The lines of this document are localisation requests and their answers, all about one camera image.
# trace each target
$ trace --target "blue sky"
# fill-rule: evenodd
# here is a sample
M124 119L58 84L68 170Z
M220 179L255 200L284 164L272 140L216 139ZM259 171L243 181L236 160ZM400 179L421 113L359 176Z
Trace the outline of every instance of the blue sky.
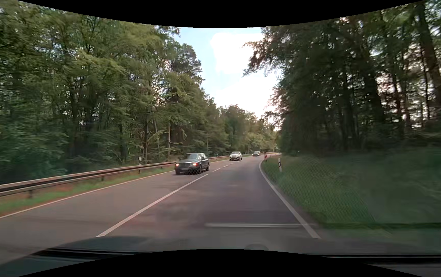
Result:
M242 77L252 49L245 42L263 37L260 28L181 28L176 39L193 47L202 62L203 87L217 105L237 104L260 117L272 110L267 101L276 84L276 76L258 72Z

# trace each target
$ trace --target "asphalt road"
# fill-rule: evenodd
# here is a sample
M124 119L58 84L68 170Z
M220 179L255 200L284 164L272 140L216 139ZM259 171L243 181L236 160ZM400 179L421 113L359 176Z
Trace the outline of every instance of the asphalt road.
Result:
M213 162L196 175L162 173L1 218L0 264L96 236L237 232L263 245L281 232L314 238L264 179L262 160Z

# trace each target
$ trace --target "metal guardrail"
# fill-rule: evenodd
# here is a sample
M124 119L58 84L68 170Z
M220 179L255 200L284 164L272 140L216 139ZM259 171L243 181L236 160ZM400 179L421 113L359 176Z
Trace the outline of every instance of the metal guardrail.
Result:
M229 156L221 156L221 157L212 157L209 160L217 160L228 158ZM156 169L165 166L171 166L177 163L178 161L173 162L165 162L165 163L156 163L156 164L148 164L148 165L140 165L140 166L130 166L130 167L118 167L113 169L105 169L98 171L90 171L90 172L82 172L75 173L69 175L61 175L61 176L53 176L48 178L36 179L36 180L28 180L21 181L16 183L2 184L0 185L0 197L21 193L21 192L29 192L29 197L32 195L33 190L42 189L51 186L58 186L63 184L69 184L73 182L78 182L82 180L88 179L96 179L101 178L104 179L105 176L110 176L114 174L127 173L132 171L142 171L149 169Z

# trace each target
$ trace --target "black car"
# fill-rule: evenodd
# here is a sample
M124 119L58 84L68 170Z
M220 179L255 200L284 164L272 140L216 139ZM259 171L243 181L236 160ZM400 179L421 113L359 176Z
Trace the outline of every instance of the black car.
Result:
M188 153L184 158L176 163L176 174L182 173L201 173L203 170L209 171L210 161L204 153Z

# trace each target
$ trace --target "grass verge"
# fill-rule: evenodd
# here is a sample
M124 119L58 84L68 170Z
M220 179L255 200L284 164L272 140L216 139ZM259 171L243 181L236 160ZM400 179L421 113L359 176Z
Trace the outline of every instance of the grass verge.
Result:
M441 147L281 156L262 168L324 228L441 251Z

